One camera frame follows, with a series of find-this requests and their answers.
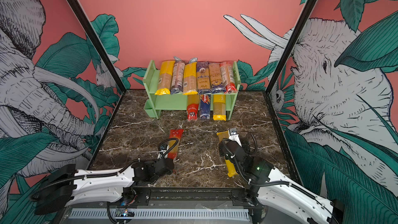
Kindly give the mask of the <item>yellow pastatime spaghetti bag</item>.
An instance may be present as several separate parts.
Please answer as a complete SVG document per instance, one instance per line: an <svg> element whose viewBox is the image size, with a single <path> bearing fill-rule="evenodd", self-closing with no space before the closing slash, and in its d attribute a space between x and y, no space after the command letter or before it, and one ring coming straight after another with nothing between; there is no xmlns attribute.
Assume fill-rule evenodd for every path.
<svg viewBox="0 0 398 224"><path fill-rule="evenodd" d="M213 100L213 120L226 121L226 96L215 94Z"/></svg>

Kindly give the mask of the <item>blue barilla spaghetti box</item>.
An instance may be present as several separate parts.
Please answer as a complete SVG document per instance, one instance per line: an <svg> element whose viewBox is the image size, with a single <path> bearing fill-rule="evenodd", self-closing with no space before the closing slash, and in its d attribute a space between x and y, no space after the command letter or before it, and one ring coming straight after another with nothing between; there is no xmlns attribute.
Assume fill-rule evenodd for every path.
<svg viewBox="0 0 398 224"><path fill-rule="evenodd" d="M210 96L208 94L200 95L200 119L210 119Z"/></svg>

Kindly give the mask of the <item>blue-ended chinese label spaghetti bag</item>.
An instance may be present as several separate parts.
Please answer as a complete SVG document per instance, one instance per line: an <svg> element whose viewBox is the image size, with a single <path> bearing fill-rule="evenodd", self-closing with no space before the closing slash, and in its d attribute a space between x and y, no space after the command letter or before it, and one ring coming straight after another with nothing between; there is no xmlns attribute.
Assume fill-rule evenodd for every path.
<svg viewBox="0 0 398 224"><path fill-rule="evenodd" d="M219 63L209 63L209 77L211 93L225 93L222 74Z"/></svg>

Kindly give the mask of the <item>yellow-top spaghetti bag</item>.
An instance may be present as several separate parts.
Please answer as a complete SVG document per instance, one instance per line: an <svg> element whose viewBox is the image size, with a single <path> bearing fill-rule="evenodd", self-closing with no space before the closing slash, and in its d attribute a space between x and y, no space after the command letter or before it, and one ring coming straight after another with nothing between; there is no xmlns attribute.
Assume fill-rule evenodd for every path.
<svg viewBox="0 0 398 224"><path fill-rule="evenodd" d="M184 67L183 94L184 95L198 94L197 63L196 62L189 63Z"/></svg>

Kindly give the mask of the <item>red-ended spaghetti bag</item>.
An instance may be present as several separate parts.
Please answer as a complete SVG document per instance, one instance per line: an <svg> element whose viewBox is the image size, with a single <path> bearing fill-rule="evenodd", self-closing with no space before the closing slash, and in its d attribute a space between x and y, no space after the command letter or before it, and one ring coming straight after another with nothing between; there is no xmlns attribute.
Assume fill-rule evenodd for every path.
<svg viewBox="0 0 398 224"><path fill-rule="evenodd" d="M236 93L235 77L233 70L233 62L226 61L220 64L221 77L223 80L223 85L226 89L225 94Z"/></svg>

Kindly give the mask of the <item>ankara blue yellow spaghetti bag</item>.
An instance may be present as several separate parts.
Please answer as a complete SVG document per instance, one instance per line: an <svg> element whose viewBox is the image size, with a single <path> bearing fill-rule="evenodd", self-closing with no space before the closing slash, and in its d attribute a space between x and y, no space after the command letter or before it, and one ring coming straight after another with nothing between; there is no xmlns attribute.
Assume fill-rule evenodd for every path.
<svg viewBox="0 0 398 224"><path fill-rule="evenodd" d="M198 94L211 93L208 61L197 63L197 88Z"/></svg>

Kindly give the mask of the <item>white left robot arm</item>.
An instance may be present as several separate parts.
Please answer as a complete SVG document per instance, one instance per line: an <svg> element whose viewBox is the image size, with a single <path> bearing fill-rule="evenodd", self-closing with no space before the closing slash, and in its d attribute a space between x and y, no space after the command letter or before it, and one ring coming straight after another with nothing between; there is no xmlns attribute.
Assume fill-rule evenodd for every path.
<svg viewBox="0 0 398 224"><path fill-rule="evenodd" d="M55 213L78 203L102 201L128 206L136 201L135 187L153 184L173 170L174 161L167 157L134 160L121 169L100 171L78 170L68 164L46 177L30 200L36 204L35 215Z"/></svg>

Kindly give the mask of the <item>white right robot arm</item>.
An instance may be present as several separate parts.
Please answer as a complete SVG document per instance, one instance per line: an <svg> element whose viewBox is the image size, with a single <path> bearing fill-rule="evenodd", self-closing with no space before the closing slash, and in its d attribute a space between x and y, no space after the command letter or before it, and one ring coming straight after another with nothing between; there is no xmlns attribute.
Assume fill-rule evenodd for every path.
<svg viewBox="0 0 398 224"><path fill-rule="evenodd" d="M343 204L312 193L265 159L247 153L237 141L223 138L219 150L247 183L249 203L272 207L302 224L343 222Z"/></svg>

